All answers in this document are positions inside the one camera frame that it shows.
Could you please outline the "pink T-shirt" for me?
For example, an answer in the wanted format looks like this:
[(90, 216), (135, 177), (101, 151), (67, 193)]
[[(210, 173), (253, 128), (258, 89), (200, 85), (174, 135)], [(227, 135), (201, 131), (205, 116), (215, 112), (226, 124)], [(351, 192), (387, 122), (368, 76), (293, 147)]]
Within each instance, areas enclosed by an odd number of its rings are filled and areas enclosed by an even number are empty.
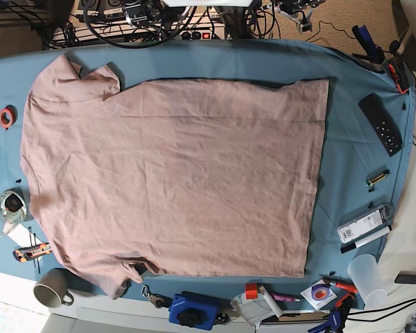
[(115, 299), (158, 275), (304, 275), (329, 82), (121, 89), (65, 56), (35, 79), (20, 164), (57, 261)]

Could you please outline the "red plastic block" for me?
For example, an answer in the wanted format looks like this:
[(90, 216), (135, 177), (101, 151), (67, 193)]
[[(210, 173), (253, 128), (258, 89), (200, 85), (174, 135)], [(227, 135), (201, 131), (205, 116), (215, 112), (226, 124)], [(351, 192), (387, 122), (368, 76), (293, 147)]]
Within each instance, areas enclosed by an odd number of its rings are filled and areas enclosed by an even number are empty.
[(245, 298), (247, 300), (255, 300), (259, 297), (259, 290), (257, 283), (247, 283), (245, 285)]

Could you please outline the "white power strip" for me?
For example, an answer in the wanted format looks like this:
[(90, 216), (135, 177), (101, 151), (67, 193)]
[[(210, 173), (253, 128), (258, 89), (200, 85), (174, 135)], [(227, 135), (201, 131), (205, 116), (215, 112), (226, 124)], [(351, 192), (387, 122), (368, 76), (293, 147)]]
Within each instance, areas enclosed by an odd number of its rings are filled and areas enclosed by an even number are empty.
[[(128, 24), (95, 25), (94, 29), (104, 38), (114, 43), (124, 42), (157, 42), (165, 40), (173, 31), (166, 31), (163, 26), (153, 25), (148, 28), (134, 28)], [(176, 40), (222, 40), (225, 39), (225, 27), (222, 24), (200, 21), (198, 24), (189, 24), (175, 37)], [(67, 23), (62, 28), (55, 29), (51, 41), (52, 46), (76, 47), (102, 42), (86, 26), (76, 28)]]

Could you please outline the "silver carabiner keyring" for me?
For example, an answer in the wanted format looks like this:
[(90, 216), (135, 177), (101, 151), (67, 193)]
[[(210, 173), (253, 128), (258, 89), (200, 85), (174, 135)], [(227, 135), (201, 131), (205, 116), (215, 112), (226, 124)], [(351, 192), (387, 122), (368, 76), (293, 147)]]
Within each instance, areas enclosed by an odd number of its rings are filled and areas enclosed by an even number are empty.
[(156, 308), (169, 308), (172, 303), (172, 299), (166, 296), (161, 296), (156, 293), (152, 293), (150, 291), (150, 287), (148, 285), (143, 285), (141, 288), (142, 296), (147, 299), (151, 304), (153, 304)]

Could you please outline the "blue plastic device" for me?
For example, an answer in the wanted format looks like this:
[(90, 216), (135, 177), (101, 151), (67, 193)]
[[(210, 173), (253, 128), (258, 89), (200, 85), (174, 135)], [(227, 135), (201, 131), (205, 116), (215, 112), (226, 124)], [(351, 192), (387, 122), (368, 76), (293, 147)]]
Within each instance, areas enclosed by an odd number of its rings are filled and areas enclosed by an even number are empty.
[(173, 296), (168, 321), (184, 327), (210, 331), (219, 313), (216, 298), (183, 291)]

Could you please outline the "white paper roll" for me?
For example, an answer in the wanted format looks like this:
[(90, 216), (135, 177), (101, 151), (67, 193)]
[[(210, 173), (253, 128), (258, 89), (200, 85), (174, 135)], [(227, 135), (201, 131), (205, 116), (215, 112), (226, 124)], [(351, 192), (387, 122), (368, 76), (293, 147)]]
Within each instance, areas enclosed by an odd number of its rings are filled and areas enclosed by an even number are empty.
[(282, 316), (283, 311), (281, 310), (280, 306), (276, 303), (276, 301), (272, 298), (270, 293), (266, 290), (266, 288), (263, 285), (259, 285), (258, 291), (263, 296), (264, 300), (267, 302), (268, 306), (271, 308), (275, 316)]

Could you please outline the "teal table cloth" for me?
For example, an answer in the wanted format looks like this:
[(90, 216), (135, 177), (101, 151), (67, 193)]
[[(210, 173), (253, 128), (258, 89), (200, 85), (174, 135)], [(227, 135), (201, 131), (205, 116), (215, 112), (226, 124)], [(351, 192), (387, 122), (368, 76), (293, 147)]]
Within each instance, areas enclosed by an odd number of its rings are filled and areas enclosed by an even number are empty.
[[(0, 59), (0, 110), (17, 109), (17, 123), (0, 126), (0, 194), (16, 187), (27, 191), (19, 150), (24, 104), (37, 75), (58, 56), (83, 66), (81, 75), (109, 64), (122, 89), (157, 78), (222, 78), (281, 87), (299, 80), (329, 78), (327, 129), (320, 168), (320, 186), (311, 227), (309, 257), (304, 279), (264, 278), (282, 292), (302, 291), (320, 275), (335, 271), (347, 277), (355, 255), (380, 258), (386, 237), (341, 254), (337, 225), (368, 210), (370, 202), (398, 207), (412, 151), (416, 93), (400, 94), (389, 75), (367, 70), (349, 55), (314, 44), (295, 41), (170, 42), (144, 50), (87, 46), (68, 51), (43, 51)], [(358, 103), (375, 93), (401, 132), (403, 148), (389, 157)], [(390, 175), (369, 193), (365, 181), (389, 169)], [(146, 284), (154, 292), (172, 296), (181, 291), (210, 295), (229, 304), (244, 290), (247, 277), (152, 276)]]

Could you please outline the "small battery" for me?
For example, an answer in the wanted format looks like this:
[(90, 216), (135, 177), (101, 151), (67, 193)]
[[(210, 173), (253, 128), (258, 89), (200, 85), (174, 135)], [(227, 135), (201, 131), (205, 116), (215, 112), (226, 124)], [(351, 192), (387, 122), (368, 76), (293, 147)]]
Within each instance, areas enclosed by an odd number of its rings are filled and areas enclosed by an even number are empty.
[(374, 186), (376, 183), (378, 183), (378, 182), (382, 181), (383, 179), (385, 179), (385, 178), (386, 178), (389, 174), (390, 174), (390, 171), (389, 171), (388, 169), (386, 169), (386, 170), (384, 170), (384, 171), (380, 172), (378, 175), (376, 175), (376, 176), (373, 176), (373, 177), (369, 178), (369, 179), (366, 181), (366, 185), (367, 185), (368, 187), (372, 187), (372, 186)]

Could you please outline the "black remote control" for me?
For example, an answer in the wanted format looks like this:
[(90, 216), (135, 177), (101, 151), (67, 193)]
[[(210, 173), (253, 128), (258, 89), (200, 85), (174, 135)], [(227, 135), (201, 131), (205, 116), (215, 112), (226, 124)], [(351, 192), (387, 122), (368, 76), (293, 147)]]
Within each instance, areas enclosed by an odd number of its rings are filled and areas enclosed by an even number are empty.
[(358, 103), (359, 108), (369, 121), (387, 154), (392, 157), (402, 148), (399, 129), (384, 107), (381, 98), (373, 93)]

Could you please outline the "translucent plastic cup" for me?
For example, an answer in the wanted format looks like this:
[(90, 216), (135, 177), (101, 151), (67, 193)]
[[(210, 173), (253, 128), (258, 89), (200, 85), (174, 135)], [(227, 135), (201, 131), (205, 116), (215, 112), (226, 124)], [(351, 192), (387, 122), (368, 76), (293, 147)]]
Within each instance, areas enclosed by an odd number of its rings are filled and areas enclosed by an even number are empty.
[(366, 307), (378, 307), (385, 302), (387, 291), (373, 255), (363, 254), (354, 258), (347, 273)]

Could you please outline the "grey ceramic mug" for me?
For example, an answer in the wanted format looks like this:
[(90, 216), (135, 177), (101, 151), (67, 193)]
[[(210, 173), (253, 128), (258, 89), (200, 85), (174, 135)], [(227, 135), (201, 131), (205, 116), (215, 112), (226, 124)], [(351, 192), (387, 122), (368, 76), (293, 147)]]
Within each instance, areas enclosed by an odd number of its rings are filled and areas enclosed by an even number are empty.
[(45, 307), (57, 309), (71, 306), (74, 297), (70, 294), (65, 274), (59, 268), (45, 273), (33, 287), (35, 298)]

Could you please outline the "blue clamp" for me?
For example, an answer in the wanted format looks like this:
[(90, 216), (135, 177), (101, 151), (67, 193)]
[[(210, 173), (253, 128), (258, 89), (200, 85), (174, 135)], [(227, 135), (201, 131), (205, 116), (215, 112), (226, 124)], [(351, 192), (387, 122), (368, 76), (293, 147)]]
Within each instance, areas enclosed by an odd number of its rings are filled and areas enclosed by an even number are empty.
[(352, 55), (361, 60), (366, 60), (372, 64), (381, 65), (385, 60), (384, 52), (380, 46), (374, 43), (366, 26), (355, 25), (352, 27), (352, 33), (365, 51), (365, 55), (357, 53), (353, 53)]

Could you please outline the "red tape roll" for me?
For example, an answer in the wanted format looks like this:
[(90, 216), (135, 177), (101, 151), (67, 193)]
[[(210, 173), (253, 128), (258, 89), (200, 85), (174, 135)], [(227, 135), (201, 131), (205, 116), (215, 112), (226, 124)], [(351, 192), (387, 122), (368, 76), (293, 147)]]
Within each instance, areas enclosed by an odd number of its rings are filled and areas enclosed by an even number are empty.
[(0, 125), (7, 131), (17, 120), (17, 109), (13, 105), (7, 105), (0, 111)]

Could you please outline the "orange black clamp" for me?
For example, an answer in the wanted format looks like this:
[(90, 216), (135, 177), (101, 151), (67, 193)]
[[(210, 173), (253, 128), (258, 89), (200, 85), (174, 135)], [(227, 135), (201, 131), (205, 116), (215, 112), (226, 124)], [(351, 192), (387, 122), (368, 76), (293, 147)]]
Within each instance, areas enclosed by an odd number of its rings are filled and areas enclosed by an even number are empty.
[(388, 59), (388, 69), (399, 93), (408, 93), (410, 89), (410, 83), (406, 73), (404, 61), (397, 56), (391, 57)]

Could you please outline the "red handled tool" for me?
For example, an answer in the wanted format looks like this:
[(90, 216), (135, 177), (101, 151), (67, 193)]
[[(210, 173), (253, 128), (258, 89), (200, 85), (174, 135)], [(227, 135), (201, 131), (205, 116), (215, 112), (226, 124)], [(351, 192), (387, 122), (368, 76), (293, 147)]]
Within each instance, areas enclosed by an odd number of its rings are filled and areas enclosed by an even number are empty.
[(346, 290), (349, 293), (353, 293), (353, 294), (358, 293), (357, 288), (350, 282), (345, 282), (345, 281), (342, 281), (333, 277), (329, 277), (329, 276), (322, 276), (322, 280), (326, 284), (330, 284), (332, 286), (335, 286), (336, 288)]

